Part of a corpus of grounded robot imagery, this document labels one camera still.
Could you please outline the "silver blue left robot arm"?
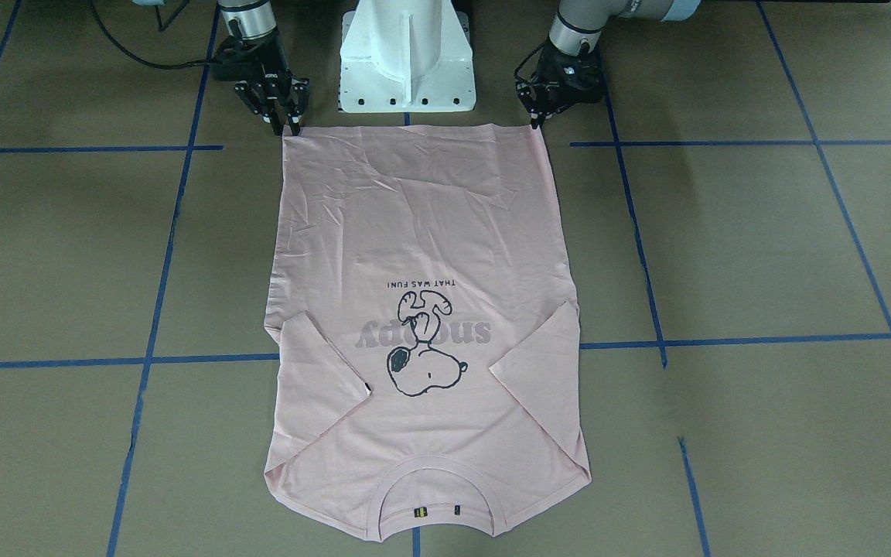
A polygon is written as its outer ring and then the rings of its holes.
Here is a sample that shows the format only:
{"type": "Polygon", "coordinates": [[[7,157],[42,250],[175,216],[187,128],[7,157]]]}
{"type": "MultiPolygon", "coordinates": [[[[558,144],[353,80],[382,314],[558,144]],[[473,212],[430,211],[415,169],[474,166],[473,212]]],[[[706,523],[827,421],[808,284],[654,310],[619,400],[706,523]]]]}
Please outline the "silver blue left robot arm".
{"type": "Polygon", "coordinates": [[[515,91],[533,129],[577,104],[603,98],[597,46],[609,20],[685,21],[700,1],[562,1],[547,39],[516,67],[515,91]]]}

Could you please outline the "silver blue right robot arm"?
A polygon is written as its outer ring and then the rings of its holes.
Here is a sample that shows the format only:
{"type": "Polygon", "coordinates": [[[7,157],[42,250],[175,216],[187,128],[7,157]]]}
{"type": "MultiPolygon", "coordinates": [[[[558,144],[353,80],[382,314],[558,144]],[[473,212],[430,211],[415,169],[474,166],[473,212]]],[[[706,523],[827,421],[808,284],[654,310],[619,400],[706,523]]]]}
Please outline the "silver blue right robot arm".
{"type": "Polygon", "coordinates": [[[234,93],[252,115],[262,117],[273,133],[286,129],[292,136],[302,130],[302,117],[310,95],[310,81],[295,77],[283,49],[282,35],[269,1],[218,1],[226,39],[204,60],[161,64],[143,60],[124,50],[131,59],[151,68],[208,67],[216,81],[233,84],[234,93]]]}

